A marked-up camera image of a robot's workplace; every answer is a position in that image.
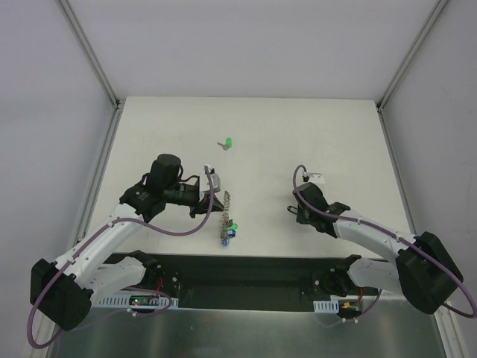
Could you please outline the metal key organizer ring disc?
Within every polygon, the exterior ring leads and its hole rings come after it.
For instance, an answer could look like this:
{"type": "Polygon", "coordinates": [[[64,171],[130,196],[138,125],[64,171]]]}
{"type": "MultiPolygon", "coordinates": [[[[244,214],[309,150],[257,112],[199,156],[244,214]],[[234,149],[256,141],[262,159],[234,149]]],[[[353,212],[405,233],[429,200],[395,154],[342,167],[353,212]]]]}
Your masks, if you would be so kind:
{"type": "Polygon", "coordinates": [[[220,221],[220,238],[221,240],[225,240],[227,238],[227,232],[229,230],[229,227],[231,226],[230,224],[230,204],[231,204],[231,195],[228,191],[224,192],[224,200],[223,200],[223,205],[224,205],[224,210],[222,212],[222,217],[220,221]]]}

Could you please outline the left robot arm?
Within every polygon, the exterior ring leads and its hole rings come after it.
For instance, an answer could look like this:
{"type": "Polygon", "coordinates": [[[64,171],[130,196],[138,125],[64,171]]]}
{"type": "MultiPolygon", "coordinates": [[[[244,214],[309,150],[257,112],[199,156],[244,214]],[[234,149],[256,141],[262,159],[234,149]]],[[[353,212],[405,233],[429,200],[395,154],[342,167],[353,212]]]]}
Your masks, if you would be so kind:
{"type": "Polygon", "coordinates": [[[32,310],[70,331],[102,298],[128,286],[152,289],[157,283],[157,266],[141,251],[109,268],[100,266],[133,234],[142,228],[152,229],[152,219],[169,204],[188,207],[191,218],[202,215],[207,219],[211,213],[223,211],[216,197],[221,179],[212,167],[205,166],[193,184],[188,184],[182,173],[179,157],[159,155],[94,233],[51,262],[37,261],[31,269],[32,310]]]}

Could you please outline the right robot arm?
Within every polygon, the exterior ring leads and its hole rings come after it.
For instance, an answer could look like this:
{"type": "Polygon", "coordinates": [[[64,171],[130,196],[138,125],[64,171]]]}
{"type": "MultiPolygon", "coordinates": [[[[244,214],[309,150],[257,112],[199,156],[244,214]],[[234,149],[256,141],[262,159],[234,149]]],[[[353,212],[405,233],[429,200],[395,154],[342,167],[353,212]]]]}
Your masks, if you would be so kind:
{"type": "Polygon", "coordinates": [[[297,222],[317,232],[357,244],[379,256],[350,255],[320,278],[320,287],[344,297],[360,287],[403,295],[422,313],[442,307],[463,282],[463,275],[434,234],[400,233],[361,217],[345,204],[328,204],[320,188],[307,182],[294,186],[297,222]]]}

